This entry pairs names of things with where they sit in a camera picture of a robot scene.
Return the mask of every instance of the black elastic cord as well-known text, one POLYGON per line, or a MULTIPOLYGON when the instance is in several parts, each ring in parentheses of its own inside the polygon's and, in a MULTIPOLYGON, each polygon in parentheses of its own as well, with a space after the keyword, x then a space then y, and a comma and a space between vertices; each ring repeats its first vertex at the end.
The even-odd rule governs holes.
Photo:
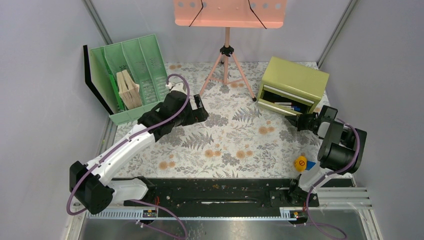
POLYGON ((202 0, 200 0, 200 2, 201 2, 201 9, 200 9, 200 11, 197 13, 197 15, 194 17, 194 19, 193 19, 193 21, 190 23, 189 27, 191 27, 191 26, 192 26, 192 24, 193 24, 193 23, 195 22, 195 20, 198 18, 198 16, 199 16, 200 12, 203 10, 203 1, 202 1, 202 0))
POLYGON ((247 0, 249 2, 249 8, 252 11, 252 13, 256 16, 256 18, 259 20, 260 24, 262 24, 262 26, 267 29, 267 27, 262 23, 262 21, 259 19, 258 15, 256 15, 255 11, 253 11, 252 6, 251 6, 251 1, 247 0))

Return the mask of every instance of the pink tripod leg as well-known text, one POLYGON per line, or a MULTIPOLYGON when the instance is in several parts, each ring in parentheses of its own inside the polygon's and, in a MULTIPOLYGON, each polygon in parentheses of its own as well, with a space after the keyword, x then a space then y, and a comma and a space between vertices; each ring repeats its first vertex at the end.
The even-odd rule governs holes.
POLYGON ((214 74, 214 72, 215 72, 215 69, 217 68, 217 65, 218 65, 218 63, 221 61, 221 54, 219 54, 219 56, 218 56, 218 58, 216 59, 216 61, 215 61, 215 65, 213 65, 213 67, 212 67, 212 70, 210 71, 210 73, 209 73, 209 76, 207 76, 207 78, 206 78, 206 81, 204 82, 204 84, 203 84, 203 86, 201 87, 201 90, 200 90, 200 95, 202 95, 203 94, 203 92, 205 91, 205 88, 206 88, 206 86, 208 85, 208 83, 209 83, 209 79, 212 77, 212 75, 214 74))
POLYGON ((248 80, 246 79, 245 73, 243 72, 242 67, 240 66, 240 63, 237 60, 236 54, 234 52, 232 53, 232 58, 234 59, 235 65, 237 65, 237 68, 240 71, 241 78, 243 79, 244 83, 246 84, 246 87, 249 90, 250 95, 251 95, 253 101, 256 102, 256 96, 253 93, 253 91, 251 89, 251 86, 249 85, 248 80))

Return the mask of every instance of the metal floor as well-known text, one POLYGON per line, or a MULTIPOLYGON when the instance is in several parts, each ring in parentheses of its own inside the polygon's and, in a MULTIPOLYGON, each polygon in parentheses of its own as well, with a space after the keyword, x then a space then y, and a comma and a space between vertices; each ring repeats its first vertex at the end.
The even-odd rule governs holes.
MULTIPOLYGON (((347 233, 349 239, 366 240, 360 216, 354 210, 312 210, 317 223, 332 224, 347 233)), ((327 240, 314 226, 293 227, 287 221, 183 221, 189 232, 189 240, 327 240)), ((133 220, 86 219, 80 240, 172 240, 172 237, 148 228, 140 228, 133 220)), ((175 220, 152 223, 169 233, 183 236, 184 232, 175 220)), ((325 230, 341 238, 333 229, 325 230)))

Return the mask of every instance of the blue object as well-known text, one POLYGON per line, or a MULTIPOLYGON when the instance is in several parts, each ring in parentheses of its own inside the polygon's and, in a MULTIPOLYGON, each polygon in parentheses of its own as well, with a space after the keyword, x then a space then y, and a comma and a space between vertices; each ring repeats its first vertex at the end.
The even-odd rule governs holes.
POLYGON ((310 170, 313 166, 315 166, 316 162, 306 161, 306 170, 310 170))

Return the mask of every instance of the green plastic organizer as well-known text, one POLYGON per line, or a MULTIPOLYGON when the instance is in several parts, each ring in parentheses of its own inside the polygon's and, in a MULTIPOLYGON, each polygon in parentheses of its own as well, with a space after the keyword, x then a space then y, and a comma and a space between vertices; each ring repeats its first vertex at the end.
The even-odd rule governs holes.
POLYGON ((161 50, 154 34, 107 46, 90 49, 100 68, 109 76, 114 97, 120 112, 110 115, 116 125, 136 121, 169 93, 166 88, 167 71, 161 50), (127 110, 119 97, 117 72, 127 70, 136 84, 140 85, 142 106, 127 110))

